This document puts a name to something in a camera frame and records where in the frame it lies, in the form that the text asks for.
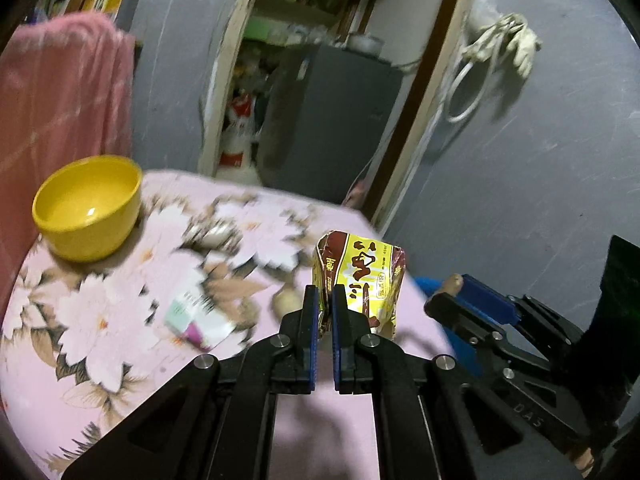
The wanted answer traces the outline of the person's right hand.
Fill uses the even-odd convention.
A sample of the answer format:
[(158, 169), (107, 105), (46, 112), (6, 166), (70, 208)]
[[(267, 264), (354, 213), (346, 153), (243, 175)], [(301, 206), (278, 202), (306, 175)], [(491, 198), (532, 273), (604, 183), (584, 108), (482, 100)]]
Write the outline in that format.
[(579, 471), (583, 479), (587, 478), (596, 468), (599, 460), (599, 456), (593, 454), (591, 448), (584, 448), (583, 450), (574, 450), (566, 454), (566, 457)]

